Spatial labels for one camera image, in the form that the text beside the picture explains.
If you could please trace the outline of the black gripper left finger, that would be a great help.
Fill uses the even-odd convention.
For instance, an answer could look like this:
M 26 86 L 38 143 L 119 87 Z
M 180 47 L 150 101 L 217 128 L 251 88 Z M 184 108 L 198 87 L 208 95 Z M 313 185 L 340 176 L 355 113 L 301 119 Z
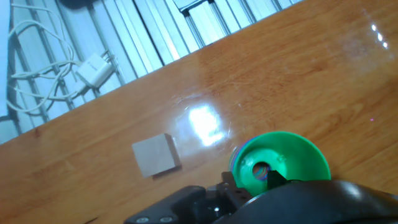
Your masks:
M 228 217 L 252 199 L 237 187 L 231 172 L 221 174 L 222 181 L 204 188 L 184 187 L 127 218 L 124 224 L 200 224 Z

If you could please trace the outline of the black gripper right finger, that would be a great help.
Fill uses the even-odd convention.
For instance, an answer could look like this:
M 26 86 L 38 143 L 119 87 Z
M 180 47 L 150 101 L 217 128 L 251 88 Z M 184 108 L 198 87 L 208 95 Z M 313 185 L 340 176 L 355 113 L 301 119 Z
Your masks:
M 267 174 L 267 189 L 272 190 L 274 188 L 283 186 L 288 183 L 288 180 L 283 177 L 277 170 L 271 170 Z

